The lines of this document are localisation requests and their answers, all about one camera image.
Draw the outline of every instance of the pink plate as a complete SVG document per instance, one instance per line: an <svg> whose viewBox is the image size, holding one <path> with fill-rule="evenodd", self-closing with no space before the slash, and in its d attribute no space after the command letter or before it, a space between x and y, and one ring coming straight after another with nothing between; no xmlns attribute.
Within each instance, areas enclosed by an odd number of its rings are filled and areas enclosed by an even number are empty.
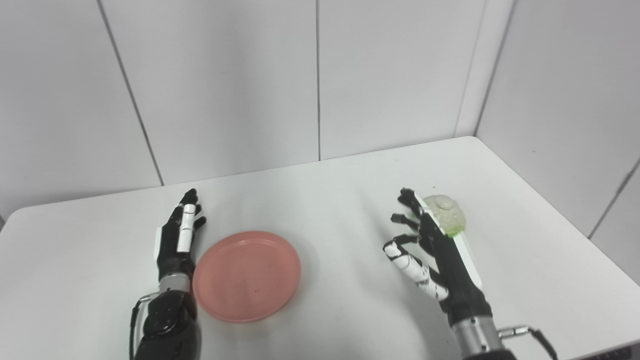
<svg viewBox="0 0 640 360"><path fill-rule="evenodd" d="M283 307L299 282L300 259L287 240L265 231L246 231L205 252L193 276L193 294L211 316L252 322Z"/></svg>

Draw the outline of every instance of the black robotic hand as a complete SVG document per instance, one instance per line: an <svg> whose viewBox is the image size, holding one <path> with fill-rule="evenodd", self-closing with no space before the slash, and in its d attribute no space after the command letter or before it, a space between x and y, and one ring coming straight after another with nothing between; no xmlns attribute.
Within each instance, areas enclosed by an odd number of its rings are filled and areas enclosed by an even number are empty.
<svg viewBox="0 0 640 360"><path fill-rule="evenodd" d="M416 233L396 236L383 250L418 288L439 301L464 360L515 360L502 340L527 333L543 345L552 359L557 359L555 350L539 330L528 326L495 328L491 306L482 292L462 230L447 233L433 211L411 189L403 188L398 201L410 208L418 220L393 214L391 221L406 224ZM435 265L423 265L403 247L407 243L419 245L435 260Z"/></svg>
<svg viewBox="0 0 640 360"><path fill-rule="evenodd" d="M205 217L194 220L201 211L198 194L195 189L191 189L184 194L178 206L173 209L169 220L162 226L160 251L157 258L158 281L174 272L188 274L189 278L193 276L195 264L191 258L191 244L195 232L207 222ZM180 243L181 234L182 241L188 241L188 243Z"/></svg>
<svg viewBox="0 0 640 360"><path fill-rule="evenodd" d="M131 314L129 359L194 360L198 353L196 304L191 294L195 264L191 245L195 232L207 219L195 217L202 207L197 204L195 189L186 192L162 227L157 257L159 291L146 295L136 303ZM143 337L134 356L134 330L138 309L150 301L143 325Z"/></svg>

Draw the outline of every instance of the green object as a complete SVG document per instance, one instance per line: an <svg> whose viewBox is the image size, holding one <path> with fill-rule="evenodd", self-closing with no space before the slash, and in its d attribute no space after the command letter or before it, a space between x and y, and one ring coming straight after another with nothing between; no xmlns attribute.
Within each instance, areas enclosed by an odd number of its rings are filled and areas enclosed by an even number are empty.
<svg viewBox="0 0 640 360"><path fill-rule="evenodd" d="M458 203L446 195L432 195L424 198L442 229L450 237L454 237L465 230L467 218Z"/></svg>

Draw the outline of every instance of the cable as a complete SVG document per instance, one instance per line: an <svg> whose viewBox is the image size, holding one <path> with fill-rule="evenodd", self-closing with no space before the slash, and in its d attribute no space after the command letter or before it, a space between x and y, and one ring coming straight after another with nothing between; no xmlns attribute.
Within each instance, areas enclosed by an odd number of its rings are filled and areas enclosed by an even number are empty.
<svg viewBox="0 0 640 360"><path fill-rule="evenodd" d="M140 311L140 304L142 304L142 298L140 298L136 305L131 309L131 323L129 324L129 360L133 360L133 337L135 335L136 322L138 320L138 311Z"/></svg>
<svg viewBox="0 0 640 360"><path fill-rule="evenodd" d="M547 351L551 359L558 360L558 354L556 353L556 350L554 350L554 347L551 345L549 340L547 340L547 338L545 338L545 336L542 335L542 332L540 330L529 329L529 332L531 333L531 336L533 336L536 340L538 340L540 345L542 345L542 347L545 348L545 350Z"/></svg>
<svg viewBox="0 0 640 360"><path fill-rule="evenodd" d="M538 340L538 343L542 345L542 347L547 351L547 354L552 360L558 360L558 355L554 347L551 345L549 340L542 334L540 330L534 329L532 327L523 325L516 327L508 327L505 329L498 330L498 337L501 340L515 338L517 336L522 336L525 334L531 334L534 339Z"/></svg>

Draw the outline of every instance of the white table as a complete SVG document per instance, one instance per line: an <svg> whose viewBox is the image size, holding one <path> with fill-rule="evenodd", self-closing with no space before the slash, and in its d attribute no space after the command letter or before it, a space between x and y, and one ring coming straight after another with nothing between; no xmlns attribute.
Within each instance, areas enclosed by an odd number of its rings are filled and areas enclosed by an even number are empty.
<svg viewBox="0 0 640 360"><path fill-rule="evenodd" d="M640 287L479 140L456 138L19 210L0 233L2 358L125 359L131 306L157 286L156 227L191 187L209 219L196 258L260 229L303 265L297 294L263 321L201 311L201 359L459 358L438 304L381 250L407 231L388 220L403 186L458 200L499 327L541 328L561 359L640 339ZM532 338L507 345L546 358Z"/></svg>

